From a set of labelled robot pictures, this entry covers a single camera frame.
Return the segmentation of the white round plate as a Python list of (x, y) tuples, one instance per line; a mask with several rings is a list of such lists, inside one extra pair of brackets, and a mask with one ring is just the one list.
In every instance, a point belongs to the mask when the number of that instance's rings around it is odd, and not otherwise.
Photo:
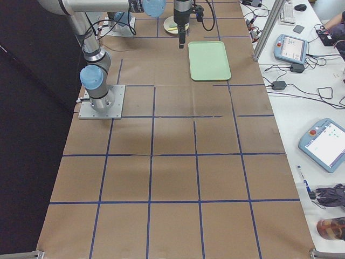
[(172, 34), (172, 35), (177, 35), (178, 34), (178, 29), (177, 30), (168, 31), (168, 28), (177, 27), (177, 24), (174, 22), (174, 17), (173, 16), (170, 16), (167, 19), (165, 19), (165, 21), (163, 23), (163, 27), (164, 27), (164, 30), (167, 33), (169, 33), (169, 34)]

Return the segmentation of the light green tray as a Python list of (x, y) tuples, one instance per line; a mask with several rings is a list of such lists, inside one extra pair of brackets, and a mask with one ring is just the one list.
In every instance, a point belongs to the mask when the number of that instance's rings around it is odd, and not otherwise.
[(188, 52), (192, 80), (220, 81), (231, 78), (231, 71), (223, 42), (189, 42)]

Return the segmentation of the white keyboard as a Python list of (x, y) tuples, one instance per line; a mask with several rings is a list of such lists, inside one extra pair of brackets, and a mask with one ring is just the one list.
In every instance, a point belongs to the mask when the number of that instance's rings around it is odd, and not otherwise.
[(294, 25), (295, 24), (295, 17), (294, 17), (294, 6), (291, 1), (285, 2), (283, 8), (281, 9), (279, 21), (280, 24), (283, 25)]

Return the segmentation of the blue teach pendant far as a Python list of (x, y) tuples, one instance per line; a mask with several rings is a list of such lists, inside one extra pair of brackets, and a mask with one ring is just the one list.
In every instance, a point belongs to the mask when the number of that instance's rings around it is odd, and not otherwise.
[(281, 34), (274, 46), (274, 57), (295, 64), (305, 63), (308, 41)]

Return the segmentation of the blue teach pendant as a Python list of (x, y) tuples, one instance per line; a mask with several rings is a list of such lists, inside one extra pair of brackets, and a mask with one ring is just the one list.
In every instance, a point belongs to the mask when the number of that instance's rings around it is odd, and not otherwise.
[(274, 57), (295, 64), (305, 63), (308, 41), (281, 34), (274, 46)]
[(330, 118), (321, 119), (301, 137), (298, 147), (333, 173), (344, 162), (344, 128)]

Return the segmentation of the black power adapter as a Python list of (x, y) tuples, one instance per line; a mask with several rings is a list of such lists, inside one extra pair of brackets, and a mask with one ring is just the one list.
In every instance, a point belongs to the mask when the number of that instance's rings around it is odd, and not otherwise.
[(280, 90), (284, 90), (286, 86), (287, 86), (286, 82), (281, 80), (281, 81), (274, 81), (271, 85), (271, 88), (274, 91), (280, 91)]
[(303, 73), (305, 67), (303, 64), (292, 64), (290, 67), (290, 71), (293, 73)]

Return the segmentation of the black computer mouse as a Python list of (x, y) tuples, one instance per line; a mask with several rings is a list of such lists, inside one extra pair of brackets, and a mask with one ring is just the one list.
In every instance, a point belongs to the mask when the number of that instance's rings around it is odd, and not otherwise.
[(303, 12), (303, 11), (305, 11), (305, 10), (307, 9), (307, 5), (305, 5), (305, 4), (298, 4), (298, 5), (296, 5), (296, 6), (294, 7), (294, 9), (295, 9), (296, 11), (301, 11), (301, 12)]

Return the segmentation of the blue teach pendant near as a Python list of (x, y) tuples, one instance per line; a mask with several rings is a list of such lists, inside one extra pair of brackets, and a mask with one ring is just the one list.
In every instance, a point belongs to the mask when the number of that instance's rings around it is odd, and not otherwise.
[(298, 147), (333, 173), (344, 162), (344, 128), (330, 118), (321, 119), (301, 137)]

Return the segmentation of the aluminium frame post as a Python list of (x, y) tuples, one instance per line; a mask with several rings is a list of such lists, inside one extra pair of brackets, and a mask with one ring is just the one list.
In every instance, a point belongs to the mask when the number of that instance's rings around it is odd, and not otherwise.
[(252, 58), (255, 62), (257, 62), (265, 48), (265, 45), (268, 41), (268, 38), (275, 26), (275, 23), (280, 15), (281, 10), (283, 9), (283, 6), (285, 4), (285, 0), (275, 0), (273, 3), (273, 8), (271, 10), (271, 13), (268, 16), (268, 19), (265, 23), (265, 26), (263, 28), (262, 34), (257, 41), (257, 45), (254, 49), (254, 53), (252, 55)]

